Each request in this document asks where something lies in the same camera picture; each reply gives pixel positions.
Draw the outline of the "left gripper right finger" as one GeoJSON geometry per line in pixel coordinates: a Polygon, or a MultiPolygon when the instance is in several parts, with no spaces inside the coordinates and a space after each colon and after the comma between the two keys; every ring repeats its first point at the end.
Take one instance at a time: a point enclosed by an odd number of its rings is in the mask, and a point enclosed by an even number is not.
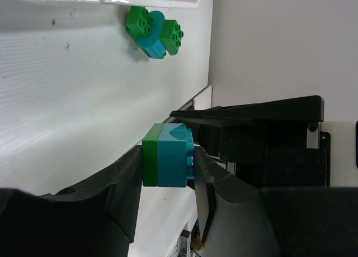
{"type": "Polygon", "coordinates": [[[241,204],[259,195],[259,190],[222,168],[200,146],[194,149],[194,186],[201,242],[212,233],[222,203],[241,204]]]}

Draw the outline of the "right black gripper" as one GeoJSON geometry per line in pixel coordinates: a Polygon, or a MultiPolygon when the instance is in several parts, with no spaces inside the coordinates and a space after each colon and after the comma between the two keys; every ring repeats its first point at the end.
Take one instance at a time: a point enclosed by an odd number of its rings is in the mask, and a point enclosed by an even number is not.
{"type": "Polygon", "coordinates": [[[253,187],[329,187],[330,140],[320,123],[311,123],[324,121],[320,96],[177,110],[170,116],[202,124],[199,145],[232,164],[233,174],[253,187]]]}

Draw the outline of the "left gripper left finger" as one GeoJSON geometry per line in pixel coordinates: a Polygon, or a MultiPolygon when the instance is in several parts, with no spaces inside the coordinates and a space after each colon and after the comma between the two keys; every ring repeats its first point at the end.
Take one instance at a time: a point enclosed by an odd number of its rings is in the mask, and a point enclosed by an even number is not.
{"type": "Polygon", "coordinates": [[[142,187],[142,148],[134,146],[94,175],[41,197],[41,239],[52,245],[129,245],[142,187]]]}

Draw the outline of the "green lego plate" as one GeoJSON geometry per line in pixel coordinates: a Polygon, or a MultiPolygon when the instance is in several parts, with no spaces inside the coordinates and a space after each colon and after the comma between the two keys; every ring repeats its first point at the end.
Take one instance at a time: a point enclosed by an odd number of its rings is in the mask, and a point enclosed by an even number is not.
{"type": "Polygon", "coordinates": [[[157,175],[157,140],[164,123],[155,123],[142,139],[143,186],[156,187],[157,175]]]}

